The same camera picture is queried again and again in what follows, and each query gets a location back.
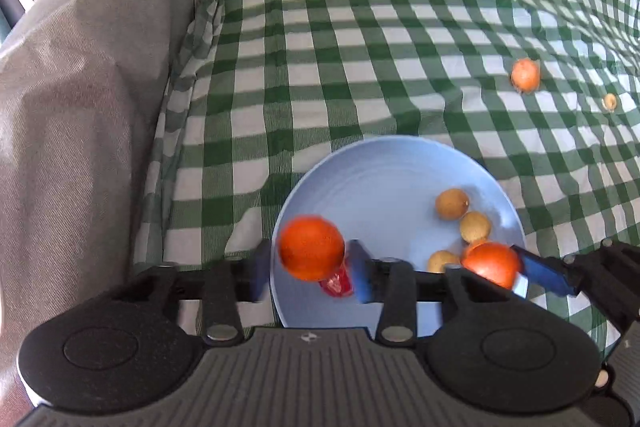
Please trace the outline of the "large brown round fruit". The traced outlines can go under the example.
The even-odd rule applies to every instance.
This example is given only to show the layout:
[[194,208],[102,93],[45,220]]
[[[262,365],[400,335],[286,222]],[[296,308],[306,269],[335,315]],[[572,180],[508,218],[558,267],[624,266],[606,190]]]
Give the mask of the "large brown round fruit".
[[426,262],[426,271],[430,273],[444,273],[448,267],[456,267],[460,265],[459,256],[450,253],[450,251],[436,251],[431,254]]

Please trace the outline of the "red fruit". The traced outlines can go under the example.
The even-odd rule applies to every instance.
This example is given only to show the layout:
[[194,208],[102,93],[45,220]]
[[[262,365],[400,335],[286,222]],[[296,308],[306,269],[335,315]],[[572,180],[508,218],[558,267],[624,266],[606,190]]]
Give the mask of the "red fruit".
[[319,286],[326,295],[332,298],[346,298],[354,292],[346,263],[343,263],[341,268],[326,280],[321,281]]

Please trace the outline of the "orange tomato fruit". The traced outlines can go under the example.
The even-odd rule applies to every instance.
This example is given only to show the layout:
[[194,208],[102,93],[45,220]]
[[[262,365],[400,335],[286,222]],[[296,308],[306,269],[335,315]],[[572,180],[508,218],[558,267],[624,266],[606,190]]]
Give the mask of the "orange tomato fruit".
[[288,221],[277,240],[286,272],[304,282],[332,277],[345,258],[345,241],[338,228],[320,216],[298,216]]

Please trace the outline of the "light blue plate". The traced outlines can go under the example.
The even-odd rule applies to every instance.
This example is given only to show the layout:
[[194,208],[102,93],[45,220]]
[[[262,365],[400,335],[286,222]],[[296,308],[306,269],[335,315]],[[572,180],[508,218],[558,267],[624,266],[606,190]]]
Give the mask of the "light blue plate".
[[371,257],[406,260],[424,272],[436,251],[461,255],[465,250],[457,222],[439,219],[435,210],[436,197],[451,187],[462,188],[471,210],[489,218],[492,241],[525,246],[521,220],[506,192],[478,162],[450,146],[415,136],[379,136],[342,147],[310,169],[288,195],[272,233],[270,291],[282,325],[367,327],[373,336],[382,310],[381,303],[332,297],[318,283],[288,274],[277,248],[288,221],[321,216]]

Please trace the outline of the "small tan longan fruit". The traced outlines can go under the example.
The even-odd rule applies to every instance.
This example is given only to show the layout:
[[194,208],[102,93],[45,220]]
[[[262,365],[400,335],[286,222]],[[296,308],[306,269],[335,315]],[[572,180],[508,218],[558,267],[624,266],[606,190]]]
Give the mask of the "small tan longan fruit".
[[469,210],[470,199],[461,188],[448,188],[435,200],[435,210],[439,218],[446,221],[461,219]]

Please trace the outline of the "small tan longan on cloth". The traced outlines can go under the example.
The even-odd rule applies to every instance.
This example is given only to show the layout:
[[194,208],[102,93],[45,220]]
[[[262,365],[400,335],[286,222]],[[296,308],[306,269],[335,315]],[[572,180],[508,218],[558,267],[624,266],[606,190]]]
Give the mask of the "small tan longan on cloth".
[[607,93],[602,98],[602,104],[608,112],[614,112],[618,104],[617,96],[614,93]]

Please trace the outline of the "orange wrapped fruit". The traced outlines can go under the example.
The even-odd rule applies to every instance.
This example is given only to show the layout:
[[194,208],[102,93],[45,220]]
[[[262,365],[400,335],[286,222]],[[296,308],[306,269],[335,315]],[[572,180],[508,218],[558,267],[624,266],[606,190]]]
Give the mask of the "orange wrapped fruit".
[[516,90],[524,93],[535,92],[540,86],[540,80],[540,67],[536,61],[520,58],[514,63],[511,83]]

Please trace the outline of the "green white checkered cloth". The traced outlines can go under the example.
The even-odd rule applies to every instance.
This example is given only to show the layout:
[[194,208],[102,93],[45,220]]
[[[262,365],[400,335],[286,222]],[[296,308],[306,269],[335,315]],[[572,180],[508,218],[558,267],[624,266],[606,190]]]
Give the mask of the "green white checkered cloth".
[[[535,92],[512,86],[520,58],[540,67]],[[639,0],[201,0],[134,257],[196,267],[250,251],[311,166],[396,133],[483,165],[531,251],[637,243]]]

